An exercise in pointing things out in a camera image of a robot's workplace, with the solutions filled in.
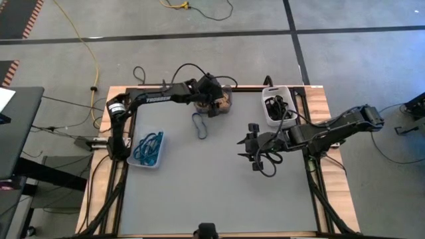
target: blue rope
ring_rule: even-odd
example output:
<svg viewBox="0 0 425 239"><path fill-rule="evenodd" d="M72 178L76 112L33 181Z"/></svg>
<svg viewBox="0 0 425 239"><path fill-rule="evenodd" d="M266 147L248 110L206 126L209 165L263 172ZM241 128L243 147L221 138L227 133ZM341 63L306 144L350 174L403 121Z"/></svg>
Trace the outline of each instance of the blue rope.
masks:
<svg viewBox="0 0 425 239"><path fill-rule="evenodd" d="M163 132L149 133L144 139L141 139L133 151L134 159L138 160L141 165L154 166L158 160L163 135Z"/></svg>
<svg viewBox="0 0 425 239"><path fill-rule="evenodd" d="M196 121L195 121L195 116L198 116L201 119L201 124L203 125L204 131L205 131L205 136L202 137L201 134L201 129L198 127ZM204 123L204 119L202 118L202 115L200 115L199 113L193 113L192 114L192 121L197 129L197 133L198 133L198 138L199 139L205 139L208 136L208 131L207 131L207 126Z"/></svg>

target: white container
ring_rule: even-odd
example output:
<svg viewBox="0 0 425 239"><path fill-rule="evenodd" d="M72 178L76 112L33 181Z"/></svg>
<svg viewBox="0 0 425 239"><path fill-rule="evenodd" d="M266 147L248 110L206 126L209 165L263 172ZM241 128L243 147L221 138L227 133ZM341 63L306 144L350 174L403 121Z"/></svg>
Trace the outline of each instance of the white container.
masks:
<svg viewBox="0 0 425 239"><path fill-rule="evenodd" d="M263 92L262 92L261 101L262 101L262 105L263 105L263 109L264 109L264 114L266 115L267 124L272 126L272 127L279 126L279 124L281 122L281 120L278 120L278 121L272 120L271 117L268 115L268 112L267 112L267 107L266 107L265 101L268 98L274 97L274 96L281 96L284 99L284 102L288 103L287 109L293 110L293 111L296 112L294 101L292 100L291 92L290 92L290 89L288 89L288 87L278 86L278 87L264 88ZM284 119L284 122L282 123L282 129L296 125L297 124L297 122L296 122L297 117L298 117L297 114L292 113L292 116L291 116L290 119Z"/></svg>
<svg viewBox="0 0 425 239"><path fill-rule="evenodd" d="M162 140L161 140L161 144L159 145L159 152L158 152L158 158L156 161L156 164L154 164L153 166L148 166L148 165L142 165L140 163L140 161L138 161L137 159L134 158L133 156L133 152L134 149L139 145L139 142L141 139L144 139L146 137L146 135L150 134L150 133L155 133L158 134L159 132L162 132L163 136L162 136ZM165 133L163 129L160 128L156 128L156 127L152 127L149 125L141 125L141 127L137 127L134 136L133 136L134 141L131 143L131 154L130 156L127 158L127 163L129 165L133 165L136 167L142 167L142 168L148 168L148 169L157 169L161 163L161 155L164 149L164 142L165 142Z"/></svg>

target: yellow cable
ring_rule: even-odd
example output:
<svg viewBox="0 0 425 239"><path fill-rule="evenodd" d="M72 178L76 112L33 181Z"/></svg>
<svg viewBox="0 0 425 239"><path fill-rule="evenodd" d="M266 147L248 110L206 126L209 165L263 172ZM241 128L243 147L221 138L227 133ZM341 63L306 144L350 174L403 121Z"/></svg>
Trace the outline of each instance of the yellow cable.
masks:
<svg viewBox="0 0 425 239"><path fill-rule="evenodd" d="M93 58L94 63L96 65L96 77L94 79L93 86L96 87L98 85L98 80L99 80L99 63L98 63L98 60L94 56L94 53L93 53L92 49L90 49L90 47L87 45L87 43L82 40L82 38L80 36L80 33L78 33L77 28L75 27L75 25L72 22L72 20L69 18L68 14L65 13L65 10L59 5L59 3L56 0L53 0L53 2L54 2L54 4L56 4L56 6L58 6L58 8L60 9L60 11L68 19L69 23L71 24L72 28L74 29L75 33L77 34L78 39L80 39L80 42L82 44L84 44L84 46L86 46L86 48L88 49L88 51L92 55L92 58ZM92 115L93 122L100 128L100 124L98 124L98 122L96 122L96 119L94 117L94 113L93 113L93 102L94 102L94 91L92 90L92 99L91 99L91 102L90 102L90 106L92 107L92 109L90 109L90 114Z"/></svg>
<svg viewBox="0 0 425 239"><path fill-rule="evenodd" d="M184 8L186 10L189 9L189 2L188 1L185 1L183 4L178 5L178 6L166 5L161 0L159 0L159 2L162 4L162 6L168 7L168 8L174 8L174 9Z"/></svg>

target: blue object in bin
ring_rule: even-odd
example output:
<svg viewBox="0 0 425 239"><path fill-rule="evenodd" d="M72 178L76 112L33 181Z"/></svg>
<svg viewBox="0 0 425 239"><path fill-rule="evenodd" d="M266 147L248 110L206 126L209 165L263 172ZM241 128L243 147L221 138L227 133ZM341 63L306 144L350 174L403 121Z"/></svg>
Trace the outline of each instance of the blue object in bin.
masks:
<svg viewBox="0 0 425 239"><path fill-rule="evenodd" d="M139 145L133 150L133 158L140 162L140 165L153 167L159 157L159 149L163 140L162 131L149 133L139 141Z"/></svg>

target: concrete floor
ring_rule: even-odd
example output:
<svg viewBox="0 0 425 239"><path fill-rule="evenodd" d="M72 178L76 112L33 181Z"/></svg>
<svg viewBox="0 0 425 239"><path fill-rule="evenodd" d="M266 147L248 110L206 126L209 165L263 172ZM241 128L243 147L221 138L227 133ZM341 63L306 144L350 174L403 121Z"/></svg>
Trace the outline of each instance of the concrete floor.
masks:
<svg viewBox="0 0 425 239"><path fill-rule="evenodd" d="M83 37L253 31L289 29L280 0L230 0L234 14L222 22L197 12L163 8L157 0L75 0L59 3ZM224 0L197 0L192 5L221 17ZM297 29L396 27L425 25L421 0L290 0ZM45 1L30 39L74 38L72 28L52 1ZM410 100L425 91L425 31L300 35L311 84L324 85L331 113L368 103L382 109ZM100 62L98 97L109 86L134 85L132 69L141 65L149 83L170 80L185 62L213 74L227 74L239 84L260 84L269 74L275 84L302 84L291 36L222 37L203 39L135 40L90 43ZM0 60L20 60L12 86L43 86L45 95L81 104L90 103L94 65L81 44L0 46ZM184 69L178 81L200 77ZM82 121L87 110L43 100L35 125L64 125ZM393 108L384 113L387 126L376 140L399 161L423 157L409 145L423 145L416 135L395 136L391 127L405 120ZM90 121L66 130L96 135ZM47 133L30 134L25 151L45 155L85 155L71 139ZM368 133L349 138L342 146L344 164L362 232L367 235L423 238L425 234L425 163L395 165L372 146ZM8 238L16 238L28 203L21 203ZM37 238L74 232L78 215L47 214L36 210L32 225Z"/></svg>

